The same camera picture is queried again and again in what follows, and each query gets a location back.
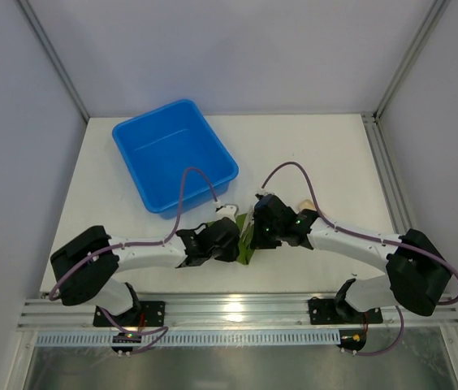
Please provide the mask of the green paper napkin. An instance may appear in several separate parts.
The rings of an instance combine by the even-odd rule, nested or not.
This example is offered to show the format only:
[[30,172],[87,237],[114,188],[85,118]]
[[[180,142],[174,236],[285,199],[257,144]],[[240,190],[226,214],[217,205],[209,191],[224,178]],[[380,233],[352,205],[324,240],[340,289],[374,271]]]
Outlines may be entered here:
[[211,257],[221,262],[238,262],[248,265],[254,250],[253,221],[250,213],[238,214],[236,221],[228,218],[207,223],[208,237],[214,245]]

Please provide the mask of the beige cutlery tray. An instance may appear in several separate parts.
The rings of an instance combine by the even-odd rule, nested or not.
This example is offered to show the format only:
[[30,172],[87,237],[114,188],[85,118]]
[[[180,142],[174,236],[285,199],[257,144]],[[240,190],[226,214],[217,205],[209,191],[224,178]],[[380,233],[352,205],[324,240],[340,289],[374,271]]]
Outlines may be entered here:
[[302,202],[300,202],[297,206],[297,210],[298,211],[302,211],[302,210],[312,210],[312,211],[317,211],[317,207],[314,205],[314,203],[309,200],[309,199],[305,199],[303,200]]

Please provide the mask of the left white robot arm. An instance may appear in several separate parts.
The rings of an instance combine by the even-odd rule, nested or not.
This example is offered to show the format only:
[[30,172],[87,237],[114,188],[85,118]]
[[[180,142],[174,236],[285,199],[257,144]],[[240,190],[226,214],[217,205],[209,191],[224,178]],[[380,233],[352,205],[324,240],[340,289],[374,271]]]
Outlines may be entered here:
[[64,306],[91,304],[121,323],[142,313],[129,283],[114,279],[120,272],[145,268],[199,267],[214,259],[234,262],[239,254],[240,230],[228,217],[180,229],[169,240],[119,239],[102,225],[92,226],[50,256],[56,279],[49,300]]

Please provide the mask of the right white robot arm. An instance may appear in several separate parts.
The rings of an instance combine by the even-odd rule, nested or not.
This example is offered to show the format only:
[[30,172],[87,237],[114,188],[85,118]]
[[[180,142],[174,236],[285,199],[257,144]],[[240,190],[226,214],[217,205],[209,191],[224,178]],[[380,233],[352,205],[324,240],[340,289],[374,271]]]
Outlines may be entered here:
[[382,275],[351,278],[336,293],[337,315],[350,323],[361,314],[386,306],[402,306],[413,314],[434,313],[452,273],[425,234],[410,229],[402,236],[369,232],[345,233],[315,210],[295,212],[272,193],[258,195],[253,207],[252,249],[275,249],[282,244],[343,255],[372,266]]

